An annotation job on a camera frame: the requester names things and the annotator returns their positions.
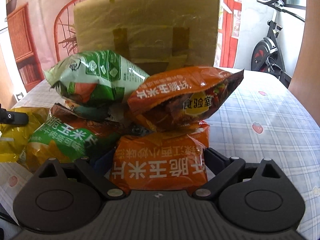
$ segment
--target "exercise bike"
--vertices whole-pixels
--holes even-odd
[[[288,13],[305,22],[305,19],[299,15],[284,9],[284,3],[282,0],[257,0],[257,2],[268,5],[279,12]],[[253,50],[251,70],[270,73],[278,78],[282,84],[288,87],[290,82],[288,82],[284,77],[284,61],[280,46],[277,43],[277,38],[282,27],[272,20],[268,21],[267,24],[269,25],[267,36],[264,37],[263,40],[259,41]]]

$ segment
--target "plastic packaging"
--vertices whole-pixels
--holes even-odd
[[[122,135],[130,130],[116,122],[94,122],[76,116],[59,104],[51,109],[52,117],[34,132],[23,150],[19,162],[29,171],[36,169],[50,157],[69,163],[94,151],[85,151],[98,139],[107,151],[116,145]]]
[[[29,138],[48,118],[49,108],[45,107],[17,107],[10,109],[11,112],[26,113],[29,123],[26,126],[14,126],[0,124],[0,162],[15,162]]]
[[[110,181],[126,193],[131,189],[186,189],[191,193],[207,182],[203,150],[208,138],[205,123],[195,130],[122,136]]]
[[[132,93],[128,105],[135,121],[152,130],[185,127],[215,113],[243,73],[196,66],[155,74]]]
[[[44,75],[61,96],[92,107],[126,102],[149,76],[111,50],[73,54]]]

